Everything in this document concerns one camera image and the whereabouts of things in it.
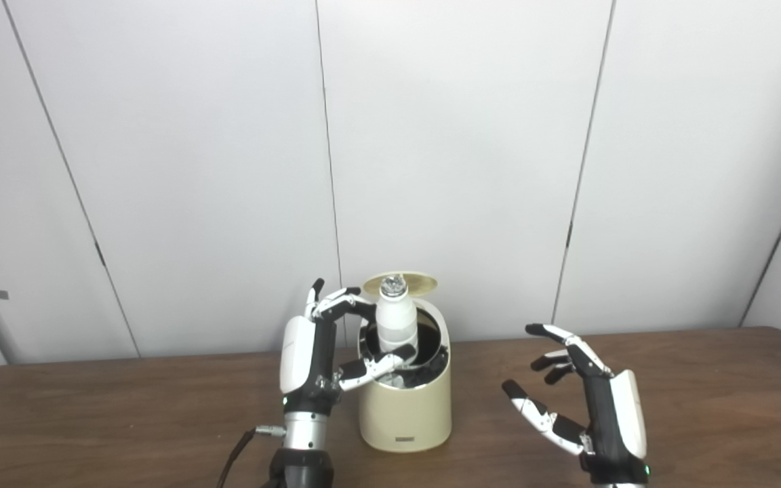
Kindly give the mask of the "white and black right hand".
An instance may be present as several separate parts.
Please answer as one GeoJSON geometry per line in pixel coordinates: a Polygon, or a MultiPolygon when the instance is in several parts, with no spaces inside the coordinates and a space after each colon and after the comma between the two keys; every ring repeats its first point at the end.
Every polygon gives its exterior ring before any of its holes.
{"type": "Polygon", "coordinates": [[[534,359],[530,367],[548,370],[544,377],[548,385],[577,374],[582,379],[588,424],[549,410],[517,381],[506,380],[502,389],[517,413],[556,447],[577,457],[592,486],[648,486],[647,429],[635,373],[614,371],[572,331],[542,323],[527,324],[525,331],[562,346],[534,359]]]}

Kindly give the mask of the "white and black left hand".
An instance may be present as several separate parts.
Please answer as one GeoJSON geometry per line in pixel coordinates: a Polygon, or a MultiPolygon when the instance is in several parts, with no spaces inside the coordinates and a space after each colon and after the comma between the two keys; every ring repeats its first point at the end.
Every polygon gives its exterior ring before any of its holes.
{"type": "Polygon", "coordinates": [[[358,287],[345,287],[322,298],[323,284],[322,279],[313,283],[304,311],[285,325],[279,369],[284,413],[329,416],[343,392],[367,385],[416,358],[416,347],[405,344],[335,365],[337,320],[348,313],[375,318],[377,306],[363,299],[358,287]]]}

